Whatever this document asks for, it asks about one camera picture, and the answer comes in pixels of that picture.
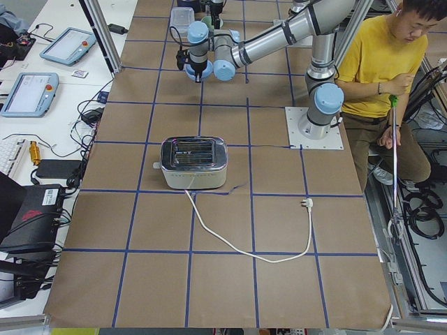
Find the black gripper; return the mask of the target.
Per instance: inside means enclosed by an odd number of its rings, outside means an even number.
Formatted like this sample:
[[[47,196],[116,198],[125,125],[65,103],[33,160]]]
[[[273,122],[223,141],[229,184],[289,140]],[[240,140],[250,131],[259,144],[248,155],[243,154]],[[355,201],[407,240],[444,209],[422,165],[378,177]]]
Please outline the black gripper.
[[[209,0],[210,7],[210,27],[211,29],[221,29],[223,26],[223,20],[214,16],[219,16],[224,8],[225,0]]]
[[[200,84],[202,79],[207,77],[207,63],[192,63],[191,67],[191,79],[196,81],[196,83]]]

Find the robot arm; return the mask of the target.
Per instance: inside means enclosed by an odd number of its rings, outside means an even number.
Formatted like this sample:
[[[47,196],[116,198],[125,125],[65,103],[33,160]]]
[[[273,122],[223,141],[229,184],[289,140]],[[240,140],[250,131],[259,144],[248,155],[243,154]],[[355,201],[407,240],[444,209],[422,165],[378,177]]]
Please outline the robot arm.
[[[204,22],[192,22],[187,29],[188,43],[177,51],[177,67],[197,83],[210,74],[227,82],[238,68],[312,37],[305,75],[310,106],[300,117],[298,130],[310,140],[321,140],[344,102],[344,93],[335,84],[335,34],[353,6],[353,1],[344,0],[303,1],[288,18],[248,40],[238,40],[236,31],[209,30]]]
[[[302,13],[310,4],[314,1],[292,1],[291,7],[288,9],[287,16],[281,20],[273,22],[273,25],[283,24],[284,22],[290,22],[293,18]],[[209,13],[210,26],[213,29],[221,29],[223,26],[223,20],[220,15],[224,11],[226,1],[200,1],[200,9]]]

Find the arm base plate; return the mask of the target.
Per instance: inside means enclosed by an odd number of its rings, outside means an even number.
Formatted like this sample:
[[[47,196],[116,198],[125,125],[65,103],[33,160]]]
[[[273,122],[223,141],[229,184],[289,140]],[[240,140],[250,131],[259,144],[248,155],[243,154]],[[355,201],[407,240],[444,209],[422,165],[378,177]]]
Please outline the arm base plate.
[[[292,149],[343,150],[339,119],[334,116],[325,126],[307,118],[307,107],[285,107],[289,147]]]

